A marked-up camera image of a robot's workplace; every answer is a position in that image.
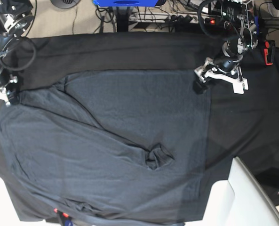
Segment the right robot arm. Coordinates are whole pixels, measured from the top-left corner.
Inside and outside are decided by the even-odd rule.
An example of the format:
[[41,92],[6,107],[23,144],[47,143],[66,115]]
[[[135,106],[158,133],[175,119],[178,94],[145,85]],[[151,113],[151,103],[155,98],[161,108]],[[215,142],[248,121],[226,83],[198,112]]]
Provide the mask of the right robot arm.
[[[0,0],[0,100],[6,106],[18,103],[18,77],[13,73],[28,68],[37,56],[34,42],[23,36],[35,19],[32,10],[29,0]],[[30,61],[19,67],[6,64],[4,58],[24,41],[32,48]]]

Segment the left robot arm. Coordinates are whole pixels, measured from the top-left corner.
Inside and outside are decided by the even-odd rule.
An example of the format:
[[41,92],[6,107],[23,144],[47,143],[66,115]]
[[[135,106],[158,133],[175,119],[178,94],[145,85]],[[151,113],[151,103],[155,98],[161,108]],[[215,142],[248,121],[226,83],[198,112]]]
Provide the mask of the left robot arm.
[[222,39],[224,43],[214,58],[207,57],[204,64],[194,70],[196,79],[193,82],[193,89],[197,94],[202,94],[213,80],[222,80],[232,85],[235,94],[243,94],[249,87],[248,80],[243,77],[240,63],[244,55],[258,45],[254,2],[223,0],[220,14],[225,32],[222,34],[211,33],[205,27],[202,10],[209,4],[211,1],[205,0],[198,7],[199,25],[206,36]]

